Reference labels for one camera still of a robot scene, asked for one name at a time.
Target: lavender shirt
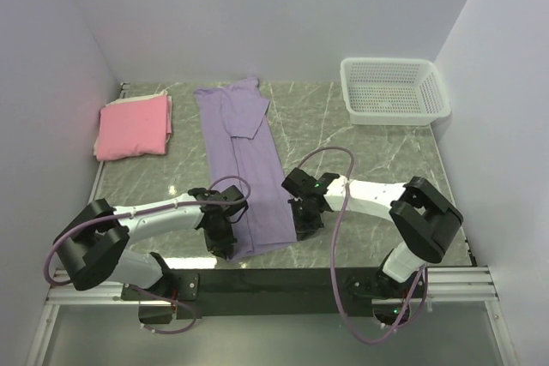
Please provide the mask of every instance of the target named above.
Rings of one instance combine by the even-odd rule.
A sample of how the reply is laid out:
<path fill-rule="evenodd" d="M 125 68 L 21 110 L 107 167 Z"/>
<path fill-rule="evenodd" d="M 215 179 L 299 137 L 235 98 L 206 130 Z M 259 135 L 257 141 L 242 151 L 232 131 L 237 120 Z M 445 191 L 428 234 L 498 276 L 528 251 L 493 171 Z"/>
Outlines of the lavender shirt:
<path fill-rule="evenodd" d="M 244 217 L 232 225 L 238 239 L 231 260 L 259 255 L 296 242 L 290 195 L 281 187 L 281 162 L 266 117 L 268 100 L 250 77 L 226 87 L 198 89 L 202 134 L 206 143 L 210 178 L 238 175 L 248 181 L 251 195 Z M 227 180 L 222 191 L 241 182 Z"/>

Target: metal frame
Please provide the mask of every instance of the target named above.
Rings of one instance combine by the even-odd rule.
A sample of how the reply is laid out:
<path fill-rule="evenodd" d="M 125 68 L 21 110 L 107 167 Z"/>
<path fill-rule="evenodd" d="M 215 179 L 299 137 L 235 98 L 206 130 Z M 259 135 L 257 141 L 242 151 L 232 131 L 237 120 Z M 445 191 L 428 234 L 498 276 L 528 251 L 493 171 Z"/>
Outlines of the metal frame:
<path fill-rule="evenodd" d="M 121 84 L 120 98 L 129 89 L 129 83 Z M 97 170 L 89 201 L 95 196 L 101 185 L 104 163 Z M 54 279 L 67 280 L 64 270 L 57 270 Z M 114 282 L 103 284 L 89 290 L 77 291 L 72 285 L 52 287 L 45 300 L 44 310 L 28 354 L 27 366 L 40 366 L 45 359 L 51 334 L 62 305 L 168 305 L 161 301 L 124 301 L 120 298 L 123 285 Z M 374 304 L 395 304 L 400 299 L 373 300 Z M 431 303 L 485 302 L 492 325 L 495 340 L 504 366 L 518 365 L 518 358 L 512 344 L 509 331 L 499 305 L 498 294 L 494 287 L 488 267 L 431 267 L 429 269 L 428 305 Z"/>
<path fill-rule="evenodd" d="M 69 279 L 64 270 L 57 270 L 54 279 Z M 88 291 L 77 291 L 72 285 L 51 288 L 45 305 L 168 305 L 160 301 L 124 301 L 120 299 L 123 285 L 104 282 Z M 428 298 L 431 302 L 496 302 L 498 294 L 487 267 L 432 267 L 429 269 Z M 395 304 L 400 299 L 373 300 L 374 304 Z"/>
<path fill-rule="evenodd" d="M 518 366 L 520 362 L 516 355 L 509 329 L 505 323 L 501 305 L 499 302 L 486 302 L 486 310 L 504 366 Z"/>

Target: laundry basket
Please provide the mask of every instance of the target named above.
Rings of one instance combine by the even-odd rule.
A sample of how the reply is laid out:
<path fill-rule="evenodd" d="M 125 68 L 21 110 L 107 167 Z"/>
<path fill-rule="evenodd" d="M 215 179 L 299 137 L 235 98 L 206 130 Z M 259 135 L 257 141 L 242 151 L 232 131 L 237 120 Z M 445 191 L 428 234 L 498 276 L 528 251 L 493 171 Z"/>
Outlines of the laundry basket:
<path fill-rule="evenodd" d="M 428 60 L 344 59 L 341 87 L 354 124 L 427 125 L 450 113 L 446 87 Z"/>

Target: marble tabletop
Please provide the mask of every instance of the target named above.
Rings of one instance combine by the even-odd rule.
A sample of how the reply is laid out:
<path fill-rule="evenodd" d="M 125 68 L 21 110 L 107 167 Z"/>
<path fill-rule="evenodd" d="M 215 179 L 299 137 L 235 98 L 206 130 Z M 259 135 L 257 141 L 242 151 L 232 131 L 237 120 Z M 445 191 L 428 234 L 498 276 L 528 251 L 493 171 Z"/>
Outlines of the marble tabletop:
<path fill-rule="evenodd" d="M 107 162 L 95 197 L 111 205 L 134 206 L 170 199 L 194 187 L 209 184 L 208 160 L 198 106 L 193 92 L 199 87 L 225 83 L 136 83 L 125 97 L 166 90 L 172 96 L 173 134 L 165 156 Z M 428 178 L 451 199 L 448 180 L 431 127 L 357 126 L 349 122 L 341 84 L 265 82 L 261 93 L 270 99 L 268 121 L 282 167 L 288 173 L 309 152 L 327 145 L 351 149 L 356 157 L 353 178 L 380 183 L 407 182 L 412 176 Z M 320 177 L 323 172 L 344 173 L 344 153 L 319 153 L 305 164 L 305 171 Z M 155 251 L 172 267 L 181 268 L 280 268 L 327 267 L 335 213 L 323 215 L 325 227 L 313 238 L 264 255 L 226 262 L 205 247 L 202 231 L 174 231 L 136 243 L 131 248 Z M 340 231 L 337 265 L 378 266 L 398 245 L 401 237 L 386 220 L 347 213 Z M 471 266 L 469 247 L 462 230 L 443 259 L 444 266 Z"/>

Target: cloth stack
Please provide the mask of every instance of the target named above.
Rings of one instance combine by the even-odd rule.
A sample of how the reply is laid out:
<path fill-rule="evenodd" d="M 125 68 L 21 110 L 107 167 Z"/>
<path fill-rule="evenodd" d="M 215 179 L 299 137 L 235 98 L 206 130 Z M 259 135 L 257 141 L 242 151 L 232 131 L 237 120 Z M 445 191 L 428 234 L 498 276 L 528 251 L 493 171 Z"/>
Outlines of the cloth stack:
<path fill-rule="evenodd" d="M 146 153 L 166 154 L 171 133 L 172 98 L 166 91 L 117 99 L 101 109 L 94 155 L 105 161 Z"/>

